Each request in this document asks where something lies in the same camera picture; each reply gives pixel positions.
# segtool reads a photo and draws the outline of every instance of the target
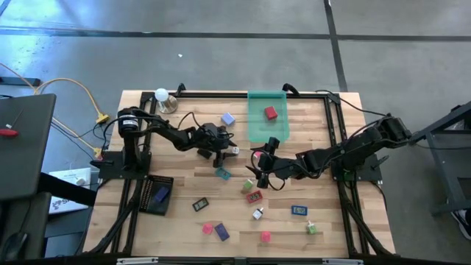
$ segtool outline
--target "wooden tabletop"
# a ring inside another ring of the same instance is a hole
[[[119,109],[139,106],[143,91],[123,91]],[[361,107],[358,93],[341,93],[341,97]],[[147,213],[138,214],[138,222],[132,249],[133,255],[153,256],[245,256],[245,257],[290,257],[320,258],[347,257],[347,245],[340,211],[339,193],[332,181],[330,170],[317,180],[287,180],[282,191],[270,188],[261,190],[263,199],[249,204],[241,194],[243,182],[254,179],[245,168],[250,165],[252,147],[262,144],[250,143],[247,137],[247,99],[178,99],[177,112],[161,115],[176,126],[189,111],[195,113],[200,124],[213,122],[222,124],[221,116],[229,111],[235,117],[235,124],[228,127],[234,133],[233,141],[240,148],[236,158],[227,158],[224,167],[233,175],[229,180],[216,177],[212,160],[205,160],[195,149],[177,151],[166,139],[152,134],[152,165],[150,174],[173,177],[166,216]],[[347,134],[365,125],[364,115],[352,107],[342,104]],[[318,99],[289,99],[288,120],[290,137],[276,151],[279,157],[294,158],[297,152],[328,148],[327,121],[324,104]],[[340,135],[336,125],[337,139]],[[187,118],[182,128],[194,126]],[[114,127],[110,149],[121,150],[123,141]],[[280,186],[275,176],[270,180]],[[95,247],[110,229],[118,213],[123,180],[111,180],[100,188],[96,197],[90,227],[84,250]],[[380,192],[371,183],[358,183],[358,193],[365,222],[386,249],[394,252],[388,217]],[[207,197],[210,205],[195,212],[192,204]],[[292,205],[308,206],[308,216],[291,215]],[[252,213],[263,207],[260,220],[254,220]],[[306,233],[307,221],[311,220],[318,230],[316,235]],[[124,224],[120,249],[124,246],[128,221]],[[221,241],[216,233],[205,235],[204,223],[223,223],[230,238]],[[358,231],[353,224],[355,246],[360,250]],[[269,231],[272,240],[261,242],[261,232]]]

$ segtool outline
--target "pink cube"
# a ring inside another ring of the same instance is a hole
[[[262,232],[262,242],[270,242],[272,240],[272,234],[270,232]]]
[[[278,113],[273,106],[265,108],[265,115],[269,121],[278,117]]]
[[[212,224],[204,224],[203,225],[203,233],[206,235],[210,235],[213,232],[213,225]]]

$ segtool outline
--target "red tag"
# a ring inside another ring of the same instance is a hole
[[[256,191],[247,195],[247,201],[249,201],[249,203],[256,202],[260,199],[263,199],[262,193],[260,191]]]

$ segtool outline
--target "yellow cable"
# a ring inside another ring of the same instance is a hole
[[[17,77],[19,77],[21,80],[23,80],[23,82],[25,82],[33,91],[34,91],[34,95],[38,94],[38,91],[42,88],[44,90],[44,88],[46,88],[47,85],[51,84],[52,82],[55,82],[55,81],[60,81],[60,80],[63,80],[63,81],[70,81],[70,82],[73,82],[75,84],[77,84],[78,86],[80,86],[81,88],[83,88],[88,96],[90,97],[90,100],[92,101],[93,103],[93,106],[95,107],[95,110],[96,112],[98,113],[98,116],[100,118],[100,116],[104,116],[100,111],[99,111],[99,108],[98,106],[96,105],[95,103],[95,100],[93,99],[93,97],[91,96],[91,93],[90,91],[82,84],[80,84],[79,82],[73,80],[73,79],[69,79],[69,78],[56,78],[56,79],[53,79],[53,80],[50,80],[48,82],[45,82],[43,83],[42,85],[40,85],[39,87],[35,88],[33,85],[31,85],[30,82],[28,82],[28,80],[24,79],[20,74],[18,74],[17,72],[13,71],[10,67],[6,66],[5,64],[3,63],[0,63],[0,66],[3,66],[5,67],[6,69],[8,69],[9,71],[11,71],[12,73],[14,73],[14,75],[16,75]],[[81,140],[81,142],[83,142],[83,144],[85,144],[86,146],[90,147],[95,153],[97,152],[97,150],[99,150],[100,148],[95,148],[93,146],[91,146],[89,143],[87,143],[85,140],[83,140],[81,137],[79,137],[79,135],[77,135],[76,132],[74,132],[71,128],[67,127],[65,124],[63,124],[62,122],[60,122],[58,119],[56,119],[55,117],[52,117],[52,120],[54,120],[55,122],[57,122],[58,124],[60,124],[60,126],[64,127],[65,129],[67,129],[70,133],[72,133],[73,135],[75,135],[77,137],[77,139]]]
[[[100,109],[98,108],[98,106],[96,105],[96,102],[95,102],[95,99],[93,98],[93,96],[91,95],[90,91],[88,90],[88,88],[86,88],[84,85],[82,85],[80,82],[77,82],[73,79],[70,79],[70,78],[56,78],[56,79],[53,79],[53,80],[49,80],[48,82],[45,82],[43,83],[42,85],[38,86],[36,89],[35,89],[35,95],[38,95],[38,94],[42,94],[44,92],[44,89],[46,89],[47,85],[53,83],[53,82],[56,82],[56,81],[69,81],[69,82],[72,82],[74,84],[77,84],[79,87],[83,88],[85,90],[85,92],[87,92],[88,94],[88,97],[90,97],[90,100],[91,102],[93,103],[93,106],[95,107],[95,110],[96,112],[98,113],[98,116],[100,115],[103,115],[103,113],[100,111]]]

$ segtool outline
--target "green block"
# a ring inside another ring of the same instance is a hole
[[[317,228],[315,225],[308,225],[308,233],[310,235],[313,235],[315,233],[317,233]]]
[[[251,189],[253,187],[253,182],[251,180],[246,180],[244,183],[245,189]]]

